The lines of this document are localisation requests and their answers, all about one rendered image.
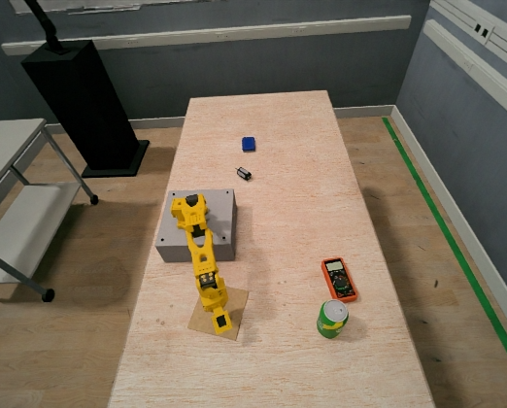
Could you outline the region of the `tan mat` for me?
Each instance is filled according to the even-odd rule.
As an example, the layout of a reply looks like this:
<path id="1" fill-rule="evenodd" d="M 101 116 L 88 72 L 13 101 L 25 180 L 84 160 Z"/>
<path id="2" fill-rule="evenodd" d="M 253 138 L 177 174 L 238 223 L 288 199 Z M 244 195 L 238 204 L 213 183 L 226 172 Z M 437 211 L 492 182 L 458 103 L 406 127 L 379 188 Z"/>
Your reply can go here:
<path id="1" fill-rule="evenodd" d="M 216 334 L 211 318 L 214 315 L 214 313 L 204 311 L 201 297 L 199 295 L 192 316 L 187 326 L 188 329 L 236 341 L 249 292 L 247 290 L 236 289 L 227 286 L 225 286 L 225 288 L 229 300 L 227 300 L 222 310 L 223 311 L 227 310 L 232 328 L 219 334 Z"/>

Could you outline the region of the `orange digital multimeter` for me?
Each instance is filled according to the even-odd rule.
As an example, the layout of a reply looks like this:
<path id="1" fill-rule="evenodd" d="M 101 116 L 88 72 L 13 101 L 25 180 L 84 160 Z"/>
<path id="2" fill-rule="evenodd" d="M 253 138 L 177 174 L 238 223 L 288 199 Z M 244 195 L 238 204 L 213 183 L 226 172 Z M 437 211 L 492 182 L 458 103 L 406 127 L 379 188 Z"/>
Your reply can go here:
<path id="1" fill-rule="evenodd" d="M 324 259 L 321 262 L 321 270 L 332 299 L 343 303 L 356 300 L 357 292 L 342 257 Z"/>

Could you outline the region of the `blue flat block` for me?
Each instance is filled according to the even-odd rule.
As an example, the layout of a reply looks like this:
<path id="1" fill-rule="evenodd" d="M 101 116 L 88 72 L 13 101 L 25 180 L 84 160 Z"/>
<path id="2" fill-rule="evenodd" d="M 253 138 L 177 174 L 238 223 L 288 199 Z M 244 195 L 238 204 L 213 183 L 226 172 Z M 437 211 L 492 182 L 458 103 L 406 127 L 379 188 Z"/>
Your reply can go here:
<path id="1" fill-rule="evenodd" d="M 243 153 L 251 153 L 255 150 L 254 137 L 243 137 L 242 138 L 242 150 Z"/>

